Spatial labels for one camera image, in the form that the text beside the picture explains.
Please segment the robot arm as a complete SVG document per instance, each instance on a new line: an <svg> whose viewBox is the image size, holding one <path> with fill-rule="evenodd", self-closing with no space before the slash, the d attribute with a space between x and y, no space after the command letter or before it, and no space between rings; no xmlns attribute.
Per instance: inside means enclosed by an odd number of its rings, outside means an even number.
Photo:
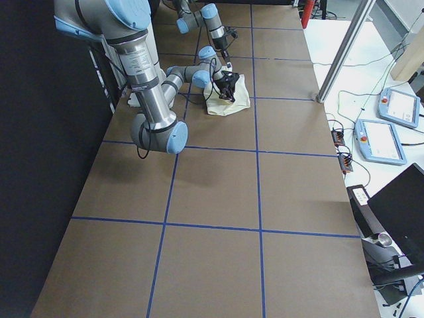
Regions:
<svg viewBox="0 0 424 318"><path fill-rule="evenodd" d="M232 100L238 76L226 71L211 46L199 51L200 63L163 72L151 25L148 1L55 1L56 28L69 36L105 39L117 52L128 83L140 102L134 118L133 142L147 151L180 153L188 128L171 111L183 83L198 88L212 84L222 99Z"/></svg>
<svg viewBox="0 0 424 318"><path fill-rule="evenodd" d="M227 37L231 35L236 38L238 36L236 30L221 22L218 8L214 3L206 4L196 12L191 11L190 3L195 3L195 1L172 1L172 5L178 14L176 25L179 31L186 34L196 28L205 27L216 51L224 59L226 67L231 68Z"/></svg>

